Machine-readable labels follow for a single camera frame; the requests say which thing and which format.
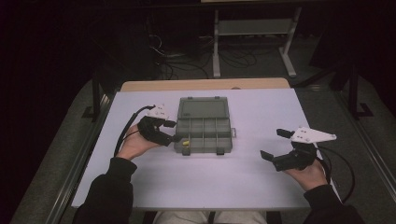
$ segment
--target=open storage box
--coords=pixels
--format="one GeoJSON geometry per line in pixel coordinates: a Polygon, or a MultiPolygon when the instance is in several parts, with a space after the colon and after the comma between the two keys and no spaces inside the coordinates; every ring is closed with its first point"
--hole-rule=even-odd
{"type": "Polygon", "coordinates": [[[226,97],[187,97],[180,99],[175,143],[177,153],[224,153],[233,148],[232,129],[226,97]]]}

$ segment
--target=white tabletop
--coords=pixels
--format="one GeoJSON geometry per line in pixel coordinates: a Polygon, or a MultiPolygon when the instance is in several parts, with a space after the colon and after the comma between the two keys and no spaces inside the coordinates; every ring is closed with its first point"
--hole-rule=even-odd
{"type": "MultiPolygon", "coordinates": [[[[308,206],[300,186],[260,154],[260,150],[275,156],[290,152],[290,140],[277,136],[276,129],[309,127],[293,89],[118,92],[72,206],[84,203],[91,182],[108,169],[119,135],[134,112],[145,105],[165,104],[170,119],[177,120],[179,99],[188,96],[228,98],[231,126],[236,129],[232,152],[182,156],[171,144],[135,158],[134,208],[283,210],[308,206]]],[[[162,131],[175,133],[164,127],[162,131]]]]}

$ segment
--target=white pants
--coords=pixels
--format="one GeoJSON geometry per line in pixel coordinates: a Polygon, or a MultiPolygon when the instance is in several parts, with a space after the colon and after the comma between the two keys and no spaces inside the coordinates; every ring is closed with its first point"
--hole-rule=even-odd
{"type": "MultiPolygon", "coordinates": [[[[157,212],[154,224],[206,224],[209,211],[157,212]]],[[[216,224],[267,224],[264,211],[217,211],[216,224]]]]}

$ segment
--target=black sleeve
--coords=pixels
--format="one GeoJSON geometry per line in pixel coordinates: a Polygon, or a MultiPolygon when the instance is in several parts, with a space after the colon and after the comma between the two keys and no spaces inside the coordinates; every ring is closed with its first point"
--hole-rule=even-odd
{"type": "Polygon", "coordinates": [[[312,208],[304,224],[364,223],[353,206],[341,204],[331,185],[311,189],[304,196],[312,208]]]}
{"type": "Polygon", "coordinates": [[[77,210],[73,223],[128,223],[134,201],[131,175],[136,165],[112,158],[105,175],[91,184],[85,203],[77,210]]]}

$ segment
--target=sleeve cuff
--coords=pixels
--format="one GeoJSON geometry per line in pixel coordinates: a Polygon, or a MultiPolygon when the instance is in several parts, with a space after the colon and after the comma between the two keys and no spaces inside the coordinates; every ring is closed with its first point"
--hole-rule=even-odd
{"type": "Polygon", "coordinates": [[[311,189],[304,194],[304,197],[313,210],[342,206],[331,185],[322,185],[311,189]]]}
{"type": "Polygon", "coordinates": [[[137,166],[133,162],[115,157],[111,158],[106,175],[131,182],[131,175],[136,169],[137,166]]]}

